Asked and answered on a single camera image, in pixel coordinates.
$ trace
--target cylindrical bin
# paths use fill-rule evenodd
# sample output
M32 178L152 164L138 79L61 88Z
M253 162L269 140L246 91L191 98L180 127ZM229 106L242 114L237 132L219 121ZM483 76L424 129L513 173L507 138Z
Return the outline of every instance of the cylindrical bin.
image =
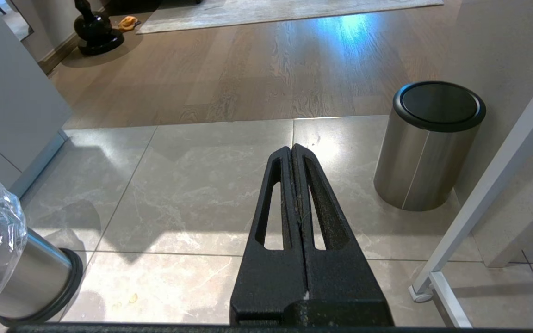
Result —
M441 206L486 114L482 99L448 82L417 82L394 95L374 177L379 196L394 207Z
M28 228L28 241L0 293L3 325L44 322L64 308L83 275L80 257L58 249Z

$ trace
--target gray rug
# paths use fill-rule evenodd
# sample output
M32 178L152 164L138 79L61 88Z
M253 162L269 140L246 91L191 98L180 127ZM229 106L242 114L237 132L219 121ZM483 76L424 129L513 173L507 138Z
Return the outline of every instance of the gray rug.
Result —
M444 0L163 0L137 34L442 5Z

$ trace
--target black sculpture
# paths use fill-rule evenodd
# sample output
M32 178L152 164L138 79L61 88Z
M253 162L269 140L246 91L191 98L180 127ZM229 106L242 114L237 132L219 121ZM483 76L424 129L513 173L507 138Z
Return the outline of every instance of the black sculpture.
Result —
M74 29L80 36L78 48L84 55L99 55L123 44L123 33L113 29L108 15L92 12L87 0L75 0L75 8L82 13L75 19Z

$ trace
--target wooden floor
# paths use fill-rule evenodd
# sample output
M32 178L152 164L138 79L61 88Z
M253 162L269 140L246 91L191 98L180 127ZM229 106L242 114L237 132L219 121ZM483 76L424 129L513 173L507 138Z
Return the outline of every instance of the wooden floor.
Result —
M50 78L74 110L65 129L387 114L402 85L437 77L459 5L128 32Z

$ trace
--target black lid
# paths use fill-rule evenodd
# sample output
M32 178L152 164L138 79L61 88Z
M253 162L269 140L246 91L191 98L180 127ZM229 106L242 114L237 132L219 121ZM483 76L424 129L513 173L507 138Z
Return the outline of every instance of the black lid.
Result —
M463 86L427 81L398 90L394 95L394 111L421 129L456 132L480 124L486 107L478 95Z

